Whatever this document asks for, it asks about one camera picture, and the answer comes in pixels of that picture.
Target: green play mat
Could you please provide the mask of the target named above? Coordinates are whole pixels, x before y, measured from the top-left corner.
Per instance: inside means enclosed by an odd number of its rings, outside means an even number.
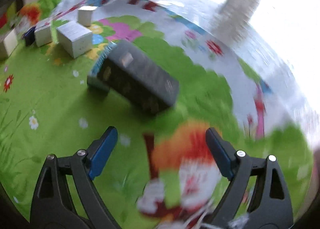
[[[235,149],[254,157],[275,155],[297,213],[311,178],[312,154],[299,126],[292,123],[272,88],[257,73],[210,34],[152,2],[73,1],[73,7],[64,0],[40,0],[25,6],[19,15],[23,22],[19,30],[50,16],[54,42],[38,48],[35,44],[25,47],[20,40],[10,58],[0,62],[0,181],[26,219],[46,156],[69,156],[86,149],[108,126],[117,128],[119,139],[94,184],[124,229],[187,220],[174,212],[156,215],[152,205],[139,205],[146,185],[152,182],[150,165],[164,186],[165,194],[159,198],[167,210],[179,207],[190,217],[197,204],[203,206],[212,199],[215,206],[220,201],[228,181],[219,174],[214,182],[208,182],[214,184],[214,190],[209,199],[204,197],[205,202],[184,200],[185,187],[191,182],[182,179],[183,167],[190,163],[214,167],[203,146],[203,132],[209,126]],[[84,3],[100,6],[90,27],[94,48],[73,59],[57,43],[55,28],[75,20],[76,8]],[[37,15],[30,13],[34,8]],[[86,76],[94,60],[109,41],[119,39],[133,42],[179,80],[175,108],[152,118],[112,90],[106,96],[87,88]],[[151,158],[146,133],[154,135]],[[85,217],[72,178],[68,183],[77,211]],[[200,191],[202,182],[198,183]],[[247,206],[253,185],[250,181],[240,212]]]

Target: small white block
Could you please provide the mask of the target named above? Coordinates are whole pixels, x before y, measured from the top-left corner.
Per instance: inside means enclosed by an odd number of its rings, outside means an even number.
[[[35,30],[35,39],[38,47],[52,42],[50,26],[51,22],[49,19],[44,19],[37,23]]]
[[[18,45],[15,29],[0,35],[0,59],[7,59]]]
[[[92,31],[74,21],[57,28],[59,43],[74,59],[92,48]]]
[[[78,23],[83,26],[91,25],[92,13],[96,9],[96,6],[82,6],[78,9]]]

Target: metal screw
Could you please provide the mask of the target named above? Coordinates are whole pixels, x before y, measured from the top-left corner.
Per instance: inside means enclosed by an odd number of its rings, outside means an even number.
[[[269,155],[269,160],[270,160],[270,161],[276,161],[277,158],[276,158],[276,156],[274,156],[274,155]]]
[[[49,155],[47,156],[47,159],[48,159],[48,160],[53,160],[53,159],[54,159],[54,155],[53,155],[53,154],[49,154]]]
[[[239,157],[244,157],[245,156],[245,152],[244,151],[237,151],[237,155]]]
[[[77,155],[78,156],[84,156],[85,155],[85,150],[78,150]]]

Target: black box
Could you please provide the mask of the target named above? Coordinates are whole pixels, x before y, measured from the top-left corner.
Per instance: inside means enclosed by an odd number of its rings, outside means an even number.
[[[179,82],[126,40],[111,50],[97,78],[151,114],[173,106],[179,93]]]

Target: blue gripper pad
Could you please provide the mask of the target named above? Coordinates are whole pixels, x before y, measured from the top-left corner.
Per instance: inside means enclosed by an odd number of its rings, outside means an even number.
[[[223,141],[217,131],[213,128],[207,129],[205,139],[221,175],[231,181],[234,177],[234,173],[231,169],[231,159],[222,146],[222,144],[228,142]]]
[[[95,155],[91,158],[91,167],[88,173],[90,180],[100,176],[118,140],[118,132],[113,128],[102,142]]]

